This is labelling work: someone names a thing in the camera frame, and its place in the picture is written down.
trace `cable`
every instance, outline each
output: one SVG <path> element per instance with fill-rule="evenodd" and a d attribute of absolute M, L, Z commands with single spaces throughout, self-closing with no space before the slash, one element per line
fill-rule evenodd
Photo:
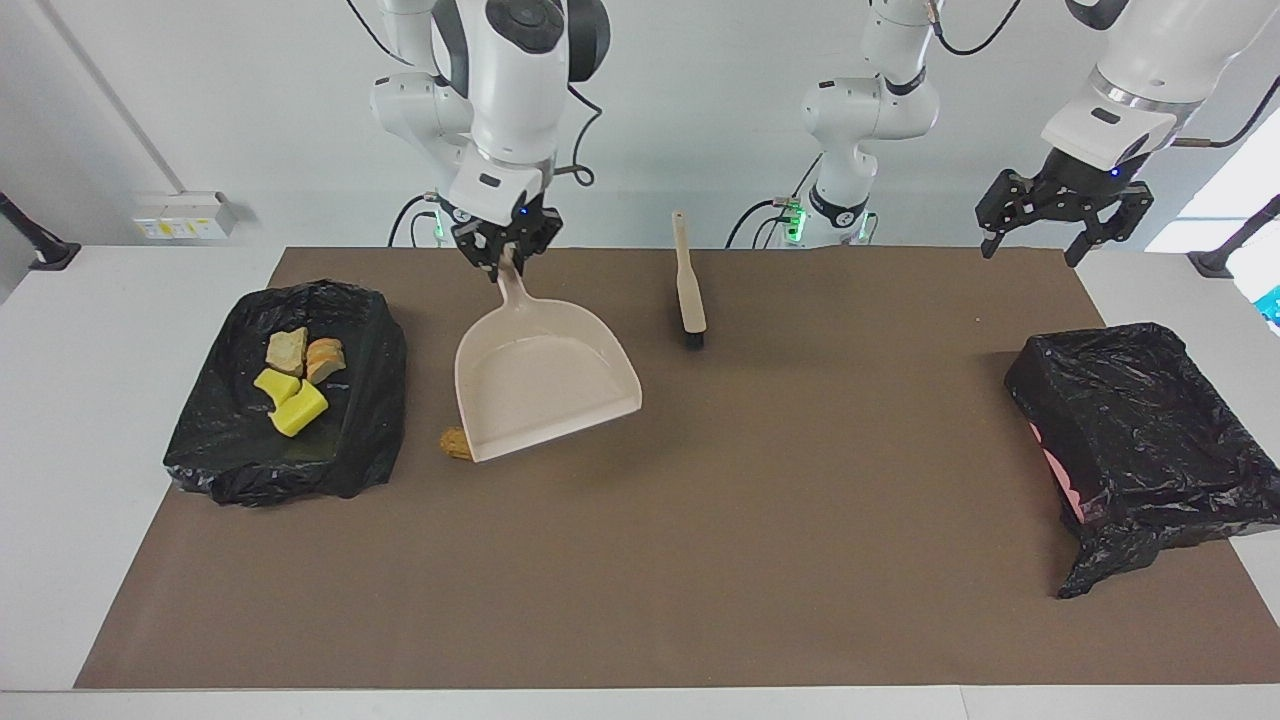
<path fill-rule="evenodd" d="M 736 223 L 733 223 L 733 229 L 730 231 L 728 240 L 724 241 L 724 250 L 728 250 L 730 247 L 733 247 L 733 237 L 736 237 L 737 236 L 737 231 L 742 228 L 742 223 L 745 223 L 748 218 L 750 218 L 753 214 L 755 214 L 756 210 L 763 210 L 764 208 L 768 208 L 769 205 L 773 205 L 773 200 L 762 200 L 762 201 L 756 202 L 755 205 L 751 205 L 750 208 L 748 208 L 746 213 L 742 213 L 742 217 L 739 218 Z"/>
<path fill-rule="evenodd" d="M 390 47 L 387 47 L 387 45 L 383 44 L 383 40 L 378 37 L 378 33 L 374 32 L 374 28 L 369 27 L 369 23 L 365 22 L 365 15 L 360 14 L 360 10 L 356 9 L 356 4 L 352 3 L 352 0 L 347 0 L 347 6 L 351 8 L 351 12 L 356 14 L 356 19 L 360 20 L 360 24 L 365 26 L 365 32 L 369 33 L 369 37 L 374 38 L 374 42 L 378 44 L 379 50 L 387 53 L 393 60 L 396 60 L 402 65 L 408 65 L 411 68 L 413 67 L 413 63 L 410 63 L 404 58 L 401 58 L 399 55 L 392 53 Z"/>
<path fill-rule="evenodd" d="M 1018 10 L 1018 6 L 1021 4 L 1023 0 L 1014 0 L 1014 4 L 1009 6 L 1009 12 L 1005 13 L 1004 19 L 1001 19 L 1000 24 L 996 26 L 996 29 L 991 32 L 991 36 L 988 36 L 987 40 L 983 40 L 982 44 L 978 45 L 977 47 L 970 47 L 969 50 L 959 50 L 950 42 L 947 42 L 946 36 L 942 33 L 942 15 L 938 13 L 937 3 L 934 3 L 933 0 L 927 0 L 924 5 L 929 14 L 929 24 L 933 26 L 933 35 L 938 37 L 938 42 L 943 47 L 946 47 L 947 53 L 951 53 L 952 55 L 960 55 L 963 58 L 968 55 L 977 55 L 978 53 L 986 50 L 987 46 L 991 45 L 992 41 L 995 41 L 996 37 L 1000 36 L 1001 32 L 1004 32 L 1005 26 L 1009 24 L 1009 18 L 1014 17 L 1014 12 Z"/>
<path fill-rule="evenodd" d="M 573 142 L 573 158 L 570 160 L 570 163 L 572 164 L 564 168 L 556 168 L 556 174 L 557 176 L 572 174 L 573 181 L 577 182 L 577 184 L 582 187 L 591 187 L 593 184 L 595 184 L 595 170 L 577 161 L 577 151 L 579 149 L 582 147 L 582 138 L 586 137 L 588 128 L 590 128 L 595 120 L 600 119 L 600 115 L 604 114 L 604 109 L 596 105 L 595 102 L 588 100 L 586 96 L 579 92 L 577 88 L 573 87 L 572 85 L 568 86 L 568 91 L 573 97 L 577 97 L 579 102 L 586 105 L 595 114 L 591 115 L 585 123 L 582 123 L 582 129 L 577 131 L 577 140 Z"/>
<path fill-rule="evenodd" d="M 396 232 L 399 231 L 401 220 L 403 220 L 404 215 L 408 214 L 408 209 L 412 208 L 413 205 L 417 205 L 419 202 L 425 202 L 429 200 L 430 196 L 428 195 L 415 195 L 412 199 L 410 199 L 408 202 L 404 204 L 403 208 L 401 208 L 401 211 L 396 215 L 396 222 L 392 223 L 392 232 L 387 236 L 387 247 L 396 246 Z"/>
<path fill-rule="evenodd" d="M 804 187 L 805 181 L 808 181 L 809 176 L 813 174 L 813 170 L 814 170 L 814 168 L 818 167 L 819 161 L 822 161 L 822 152 L 819 152 L 818 156 L 813 159 L 813 163 L 809 163 L 809 169 L 804 172 L 804 177 L 801 177 L 800 182 L 796 183 L 796 188 L 791 191 L 791 197 L 799 197 L 800 196 L 800 188 Z M 787 213 L 787 209 L 786 209 L 786 206 L 783 206 L 782 210 L 778 211 L 778 217 L 774 218 L 774 220 L 781 224 L 782 220 L 785 219 L 783 217 L 786 215 L 786 213 Z M 769 236 L 764 238 L 764 250 L 768 250 L 769 249 L 769 243 L 773 242 L 773 231 L 776 231 L 776 229 L 778 229 L 777 224 L 774 224 L 772 228 L 769 228 Z"/>
<path fill-rule="evenodd" d="M 777 218 L 764 218 L 764 222 L 760 223 L 760 227 L 755 229 L 755 237 L 751 238 L 751 250 L 755 250 L 759 246 L 760 233 L 764 232 L 764 225 L 768 225 L 769 223 L 781 223 L 781 222 L 785 220 L 780 220 Z"/>
<path fill-rule="evenodd" d="M 1253 126 L 1258 123 L 1258 118 L 1262 117 L 1262 111 L 1267 109 L 1271 104 L 1271 99 L 1275 97 L 1276 90 L 1280 90 L 1280 76 L 1271 82 L 1271 88 L 1262 95 L 1262 101 L 1258 102 L 1257 109 L 1249 115 L 1249 120 L 1244 123 L 1240 132 L 1233 135 L 1229 140 L 1208 140 L 1204 137 L 1179 137 L 1174 141 L 1174 147 L 1213 147 L 1221 150 L 1222 147 L 1230 147 L 1244 138 L 1245 135 L 1253 129 Z"/>
<path fill-rule="evenodd" d="M 431 210 L 424 210 L 408 219 L 408 241 L 413 247 L 417 247 L 417 220 L 419 218 L 431 218 L 435 219 L 435 213 Z M 435 238 L 435 246 L 440 246 L 440 238 Z"/>

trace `yellow object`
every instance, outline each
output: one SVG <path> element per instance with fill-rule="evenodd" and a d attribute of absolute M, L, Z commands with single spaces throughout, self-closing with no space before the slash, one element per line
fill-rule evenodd
<path fill-rule="evenodd" d="M 440 450 L 449 457 L 458 460 L 472 460 L 471 446 L 467 445 L 467 433 L 462 428 L 448 428 L 440 436 Z"/>
<path fill-rule="evenodd" d="M 284 401 L 275 413 L 268 413 L 271 424 L 285 437 L 297 436 L 311 420 L 329 409 L 329 401 L 316 389 L 316 386 L 301 380 L 298 393 Z"/>
<path fill-rule="evenodd" d="M 273 370 L 268 368 L 257 374 L 253 380 L 253 387 L 271 396 L 275 402 L 275 409 L 279 410 L 280 405 L 298 393 L 298 388 L 302 387 L 302 380 L 294 378 L 293 375 L 285 375 L 279 370 Z"/>

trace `yellow sponge piece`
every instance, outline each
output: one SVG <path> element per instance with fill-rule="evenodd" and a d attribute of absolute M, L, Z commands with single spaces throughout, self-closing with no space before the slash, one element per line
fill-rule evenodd
<path fill-rule="evenodd" d="M 301 382 L 302 387 L 297 395 L 285 400 L 275 413 L 266 414 L 271 418 L 271 424 L 275 425 L 275 429 L 280 430 L 280 434 L 285 437 L 298 434 L 311 420 L 315 420 L 321 413 L 329 409 L 329 401 L 316 389 L 316 386 L 307 380 Z"/>
<path fill-rule="evenodd" d="M 298 388 L 302 387 L 302 380 L 294 378 L 293 375 L 285 375 L 279 370 L 273 370 L 268 368 L 257 374 L 253 380 L 253 387 L 261 389 L 266 395 L 271 396 L 275 402 L 275 409 L 279 410 L 280 405 L 298 393 Z"/>

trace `pink object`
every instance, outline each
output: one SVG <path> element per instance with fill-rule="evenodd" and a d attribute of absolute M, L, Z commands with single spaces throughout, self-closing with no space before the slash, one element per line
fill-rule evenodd
<path fill-rule="evenodd" d="M 1066 496 L 1066 501 L 1071 505 L 1071 510 L 1075 511 L 1075 519 L 1084 524 L 1084 511 L 1080 510 L 1080 493 L 1071 489 L 1071 477 L 1066 474 L 1066 468 L 1053 457 L 1053 454 L 1044 447 L 1044 438 L 1039 434 L 1039 428 L 1036 423 L 1028 423 L 1032 427 L 1032 432 L 1036 433 L 1036 442 L 1041 446 L 1041 452 L 1048 460 L 1050 469 L 1053 470 L 1053 477 L 1057 478 L 1057 484 L 1062 486 L 1062 495 Z"/>

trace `blue object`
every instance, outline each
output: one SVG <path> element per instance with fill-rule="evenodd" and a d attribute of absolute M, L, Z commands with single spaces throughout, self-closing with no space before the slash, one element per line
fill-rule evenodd
<path fill-rule="evenodd" d="M 1263 295 L 1253 305 L 1257 306 L 1258 311 L 1262 313 L 1267 320 L 1271 320 L 1275 325 L 1280 325 L 1280 286 Z"/>

